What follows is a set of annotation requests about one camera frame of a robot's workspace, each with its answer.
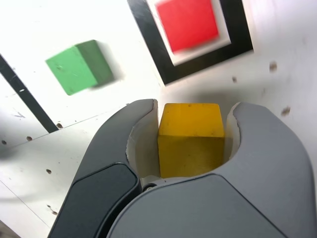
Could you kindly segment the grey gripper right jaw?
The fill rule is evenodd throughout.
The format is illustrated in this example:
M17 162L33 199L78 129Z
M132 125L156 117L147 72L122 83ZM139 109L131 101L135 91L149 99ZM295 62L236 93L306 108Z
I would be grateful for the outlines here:
M230 116L228 162L140 194L97 237L316 237L314 173L299 138L259 105L238 103Z

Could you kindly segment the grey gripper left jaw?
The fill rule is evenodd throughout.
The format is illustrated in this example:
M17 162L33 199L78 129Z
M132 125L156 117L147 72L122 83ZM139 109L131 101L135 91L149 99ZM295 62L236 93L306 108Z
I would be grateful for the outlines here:
M112 115L96 132L49 233L105 238L118 214L159 176L158 102L143 99Z

